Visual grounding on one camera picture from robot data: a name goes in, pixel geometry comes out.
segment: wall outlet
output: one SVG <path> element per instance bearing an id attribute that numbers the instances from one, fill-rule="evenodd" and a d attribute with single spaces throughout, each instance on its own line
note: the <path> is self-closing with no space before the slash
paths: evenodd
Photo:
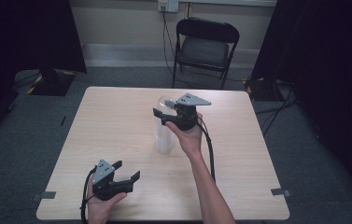
<path id="1" fill-rule="evenodd" d="M 178 0 L 169 0 L 169 4 L 168 4 L 168 11 L 169 12 L 178 12 Z"/>
<path id="2" fill-rule="evenodd" d="M 168 0 L 158 0 L 158 11 L 166 11 L 167 8 L 169 7 L 169 1 Z"/>
<path id="3" fill-rule="evenodd" d="M 158 11 L 178 12 L 178 0 L 158 0 Z"/>

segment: gray carpet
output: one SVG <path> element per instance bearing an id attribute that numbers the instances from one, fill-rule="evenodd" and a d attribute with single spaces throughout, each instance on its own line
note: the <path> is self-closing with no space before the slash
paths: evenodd
<path id="1" fill-rule="evenodd" d="M 34 73 L 20 72 L 17 80 Z M 250 74 L 251 69 L 231 69 L 225 90 L 243 91 L 240 80 Z M 204 83 L 204 87 L 177 82 L 177 88 L 219 87 L 217 77 L 189 74 L 189 71 L 179 77 Z M 171 74 L 167 67 L 88 68 L 88 74 L 76 76 L 65 97 L 28 95 L 30 80 L 15 85 L 27 84 L 18 88 L 20 95 L 0 124 L 0 223 L 47 223 L 36 218 L 39 202 L 33 197 L 45 190 L 88 87 L 170 88 Z M 286 94 L 288 89 L 284 87 L 282 92 Z M 253 102 L 256 111 L 280 105 Z M 260 124 L 265 124 L 263 130 L 270 115 L 258 115 Z M 280 184 L 292 192 L 287 198 L 290 218 L 279 223 L 352 223 L 352 179 L 344 166 L 317 141 L 311 127 L 300 107 L 294 105 L 279 113 L 265 135 Z"/>

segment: black folding chair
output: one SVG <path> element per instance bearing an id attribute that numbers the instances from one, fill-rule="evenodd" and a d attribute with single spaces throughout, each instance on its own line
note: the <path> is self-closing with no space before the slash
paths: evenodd
<path id="1" fill-rule="evenodd" d="M 185 36 L 181 46 L 181 36 Z M 226 22 L 186 18 L 176 26 L 176 57 L 173 69 L 172 88 L 176 82 L 176 65 L 197 67 L 220 72 L 223 90 L 239 32 Z"/>

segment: transparent container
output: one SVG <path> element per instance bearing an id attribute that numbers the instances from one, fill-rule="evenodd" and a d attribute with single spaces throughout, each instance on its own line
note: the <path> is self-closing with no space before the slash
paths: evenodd
<path id="1" fill-rule="evenodd" d="M 165 101 L 172 101 L 173 103 L 175 102 L 174 99 L 169 96 L 162 96 L 159 99 L 156 108 L 160 110 L 163 114 L 175 115 L 175 110 L 166 106 Z M 163 126 L 160 119 L 155 117 L 154 123 L 155 148 L 161 153 L 170 153 L 173 146 L 175 145 L 176 135 L 173 134 L 173 132 L 170 131 L 169 128 Z"/>

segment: person's left hand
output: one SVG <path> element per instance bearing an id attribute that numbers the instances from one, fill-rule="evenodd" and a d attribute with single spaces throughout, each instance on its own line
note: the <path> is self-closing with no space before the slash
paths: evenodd
<path id="1" fill-rule="evenodd" d="M 89 199 L 87 203 L 89 223 L 106 223 L 108 221 L 112 207 L 114 207 L 116 203 L 120 202 L 120 200 L 125 198 L 127 196 L 127 193 L 119 193 L 108 201 L 102 201 L 94 196 L 91 198 L 91 196 L 93 195 L 93 178 L 94 174 L 92 174 L 89 178 L 88 195 L 86 196 L 86 199 Z"/>

